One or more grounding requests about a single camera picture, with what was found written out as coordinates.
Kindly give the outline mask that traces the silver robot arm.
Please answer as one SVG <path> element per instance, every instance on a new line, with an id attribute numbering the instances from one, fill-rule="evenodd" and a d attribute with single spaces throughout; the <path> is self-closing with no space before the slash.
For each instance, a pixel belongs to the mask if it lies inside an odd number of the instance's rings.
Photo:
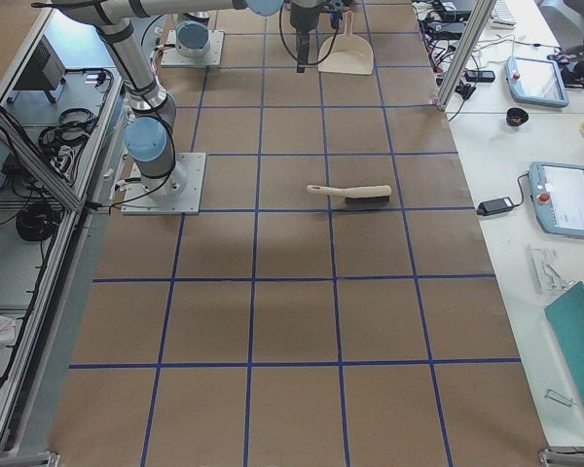
<path id="1" fill-rule="evenodd" d="M 176 50 L 182 56 L 197 57 L 209 47 L 209 30 L 206 22 L 188 18 L 175 26 Z"/>
<path id="2" fill-rule="evenodd" d="M 131 24 L 133 18 L 172 15 L 201 11 L 244 10 L 268 17 L 279 11 L 281 1 L 238 0 L 110 0 L 34 2 L 33 8 L 54 8 L 67 17 L 95 27 L 118 68 L 128 93 L 128 105 L 136 116 L 152 116 L 167 120 L 171 126 L 175 104 L 155 78 L 145 59 Z"/>

